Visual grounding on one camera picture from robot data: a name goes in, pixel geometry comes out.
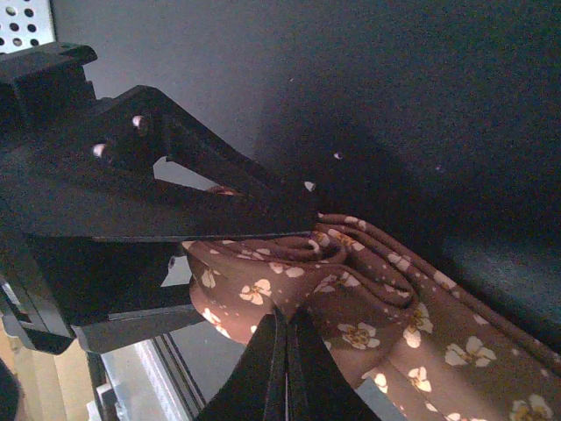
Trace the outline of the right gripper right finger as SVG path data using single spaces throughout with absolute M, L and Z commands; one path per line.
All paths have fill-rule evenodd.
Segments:
M 288 323 L 288 418 L 377 420 L 343 377 L 305 310 Z

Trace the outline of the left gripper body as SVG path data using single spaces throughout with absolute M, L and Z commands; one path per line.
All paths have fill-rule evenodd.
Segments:
M 30 145 L 98 161 L 102 144 L 87 134 L 97 97 L 84 72 L 95 59 L 89 46 L 59 42 L 3 56 L 1 157 Z M 25 346 L 59 354 L 73 341 L 107 353 L 198 324 L 188 285 L 164 285 L 180 243 L 27 234 L 1 198 L 4 325 Z

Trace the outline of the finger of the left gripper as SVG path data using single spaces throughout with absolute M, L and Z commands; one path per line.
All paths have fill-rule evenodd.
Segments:
M 260 203 L 119 170 L 81 151 L 18 147 L 1 157 L 1 198 L 19 229 L 117 242 L 277 238 L 308 233 L 313 208 Z
M 290 207 L 310 206 L 312 193 L 286 182 L 236 151 L 161 91 L 138 86 L 115 98 L 88 101 L 87 134 L 98 137 L 103 165 L 152 176 L 159 158 L 213 181 L 224 196 L 260 203 L 287 201 Z

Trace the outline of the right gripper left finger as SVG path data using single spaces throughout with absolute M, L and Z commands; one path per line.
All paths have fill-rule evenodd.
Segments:
M 280 313 L 259 322 L 237 365 L 198 420 L 284 420 L 287 330 Z

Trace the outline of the brown floral tie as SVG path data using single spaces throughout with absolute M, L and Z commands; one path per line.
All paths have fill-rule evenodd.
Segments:
M 246 344 L 273 309 L 305 310 L 343 377 L 409 420 L 557 420 L 560 357 L 366 221 L 183 243 L 197 311 Z

